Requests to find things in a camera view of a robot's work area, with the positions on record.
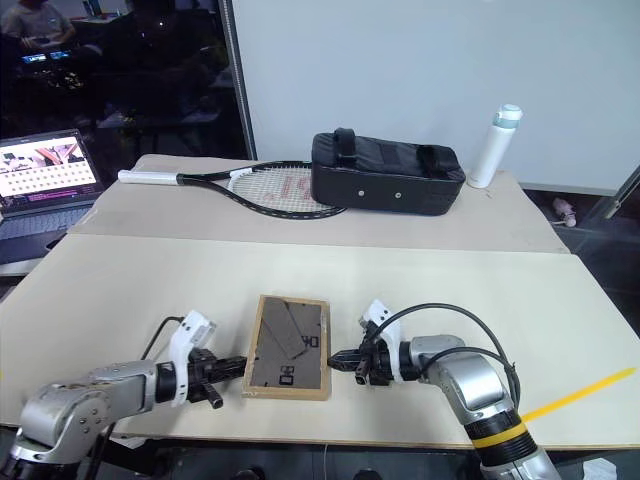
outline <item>whiteboard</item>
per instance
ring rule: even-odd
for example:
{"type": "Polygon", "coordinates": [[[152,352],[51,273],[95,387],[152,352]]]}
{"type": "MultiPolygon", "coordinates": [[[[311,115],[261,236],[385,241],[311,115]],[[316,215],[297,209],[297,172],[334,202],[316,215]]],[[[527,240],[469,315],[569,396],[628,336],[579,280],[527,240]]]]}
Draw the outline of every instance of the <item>whiteboard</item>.
{"type": "Polygon", "coordinates": [[[525,117],[501,168],[611,194],[640,163],[637,0],[234,0],[258,159],[313,135],[448,145],[473,166],[502,103],[525,117]]]}

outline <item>black cable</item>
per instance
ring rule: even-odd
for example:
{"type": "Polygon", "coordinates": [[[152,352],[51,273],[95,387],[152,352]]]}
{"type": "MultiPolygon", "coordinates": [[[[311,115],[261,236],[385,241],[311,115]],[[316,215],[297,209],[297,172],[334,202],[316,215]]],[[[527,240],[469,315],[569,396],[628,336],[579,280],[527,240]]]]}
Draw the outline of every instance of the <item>black cable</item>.
{"type": "MultiPolygon", "coordinates": [[[[151,337],[151,340],[147,344],[147,347],[144,349],[144,352],[142,353],[142,357],[140,357],[140,360],[147,359],[147,355],[149,355],[151,348],[153,348],[154,343],[156,343],[156,340],[158,340],[160,333],[162,332],[164,327],[167,325],[167,323],[169,322],[180,323],[182,322],[182,320],[184,320],[184,317],[165,318],[156,329],[156,333],[154,333],[153,337],[151,337]]],[[[107,428],[107,431],[104,433],[104,438],[102,441],[100,441],[100,438],[96,440],[96,443],[93,446],[93,453],[91,455],[91,463],[89,464],[89,468],[87,469],[87,474],[84,476],[84,480],[95,480],[95,478],[98,476],[98,470],[100,469],[100,464],[102,463],[102,457],[104,456],[104,451],[107,447],[107,444],[109,443],[109,438],[111,437],[113,430],[116,428],[116,423],[117,422],[113,422],[111,425],[109,425],[109,427],[107,428]]]]}
{"type": "Polygon", "coordinates": [[[438,360],[440,360],[442,357],[446,357],[447,355],[451,355],[453,353],[462,353],[462,352],[479,353],[480,355],[486,355],[487,357],[491,357],[494,360],[497,360],[504,366],[504,370],[507,374],[507,378],[513,381],[514,388],[513,388],[513,391],[511,392],[511,397],[513,398],[513,403],[515,405],[516,410],[518,410],[517,401],[519,402],[520,400],[520,378],[516,373],[516,368],[515,366],[511,365],[507,360],[502,358],[500,355],[490,350],[485,350],[484,348],[478,348],[478,347],[448,348],[447,350],[438,352],[433,357],[429,358],[429,360],[427,360],[427,362],[424,364],[424,366],[420,370],[420,375],[421,376],[425,375],[428,372],[429,368],[431,368],[431,366],[434,363],[436,363],[438,360]]]}
{"type": "Polygon", "coordinates": [[[465,310],[464,308],[458,307],[456,305],[451,305],[450,303],[421,303],[419,305],[414,305],[413,307],[405,308],[404,310],[401,310],[400,312],[392,315],[391,317],[386,319],[384,322],[382,322],[382,324],[378,328],[376,328],[370,335],[367,335],[366,339],[368,339],[369,341],[373,341],[376,339],[376,337],[378,337],[383,332],[385,328],[387,328],[396,320],[410,313],[417,312],[418,310],[426,310],[429,308],[453,310],[454,312],[461,313],[467,316],[468,318],[470,318],[471,320],[473,320],[480,328],[482,328],[484,333],[487,334],[487,336],[491,339],[491,342],[493,343],[493,345],[496,347],[496,350],[498,351],[498,354],[500,355],[501,359],[504,360],[504,362],[500,361],[500,363],[505,365],[504,371],[507,374],[507,382],[509,382],[509,392],[511,394],[511,398],[513,399],[513,403],[516,406],[516,410],[517,410],[518,405],[520,404],[520,380],[517,378],[517,376],[511,375],[509,373],[510,371],[513,371],[515,367],[513,367],[509,363],[509,360],[507,359],[507,354],[502,348],[502,345],[500,345],[500,342],[498,341],[498,337],[495,336],[495,334],[491,331],[491,329],[487,326],[486,323],[480,320],[480,318],[477,315],[471,313],[469,310],[465,310]]]}

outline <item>racket strings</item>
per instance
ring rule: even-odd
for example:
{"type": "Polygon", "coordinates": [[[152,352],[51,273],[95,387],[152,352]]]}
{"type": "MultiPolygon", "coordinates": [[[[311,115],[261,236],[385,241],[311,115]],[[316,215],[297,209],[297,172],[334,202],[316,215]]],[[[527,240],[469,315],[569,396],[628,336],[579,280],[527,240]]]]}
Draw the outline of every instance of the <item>racket strings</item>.
{"type": "Polygon", "coordinates": [[[232,179],[228,189],[262,207],[286,212],[318,212],[333,207],[311,196],[311,169],[274,167],[232,179]]]}

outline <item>tennis racket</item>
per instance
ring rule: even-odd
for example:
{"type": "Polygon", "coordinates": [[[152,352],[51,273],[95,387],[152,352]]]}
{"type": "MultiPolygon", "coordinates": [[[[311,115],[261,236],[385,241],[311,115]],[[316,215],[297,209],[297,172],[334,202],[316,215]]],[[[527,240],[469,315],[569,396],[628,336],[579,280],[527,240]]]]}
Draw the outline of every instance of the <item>tennis racket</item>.
{"type": "Polygon", "coordinates": [[[308,162],[269,162],[203,174],[120,170],[118,180],[208,188],[251,210],[278,218],[311,220],[331,217],[345,210],[323,205],[311,197],[311,164],[308,162]],[[226,187],[214,183],[227,179],[226,187]]]}

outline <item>yellow ring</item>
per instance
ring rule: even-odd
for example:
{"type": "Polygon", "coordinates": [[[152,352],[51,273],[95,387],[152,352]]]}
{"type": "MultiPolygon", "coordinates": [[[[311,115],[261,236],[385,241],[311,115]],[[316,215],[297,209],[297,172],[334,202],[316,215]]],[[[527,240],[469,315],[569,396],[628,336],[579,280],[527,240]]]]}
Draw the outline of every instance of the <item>yellow ring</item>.
{"type": "Polygon", "coordinates": [[[491,435],[490,437],[471,440],[471,443],[476,448],[493,447],[494,445],[498,445],[499,443],[506,442],[507,440],[511,440],[512,438],[516,438],[518,435],[526,433],[526,431],[527,427],[524,423],[521,422],[515,427],[511,427],[509,430],[505,430],[504,432],[496,433],[495,435],[491,435]]]}

